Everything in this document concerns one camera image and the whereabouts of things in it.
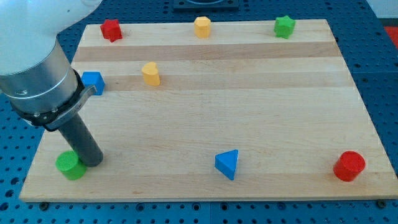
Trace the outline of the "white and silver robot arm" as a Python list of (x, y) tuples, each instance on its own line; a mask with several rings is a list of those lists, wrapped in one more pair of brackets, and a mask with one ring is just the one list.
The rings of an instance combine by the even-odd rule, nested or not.
[(29, 124), (49, 131), (77, 115), (96, 92), (84, 86), (57, 35), (101, 0), (1, 0), (1, 91)]

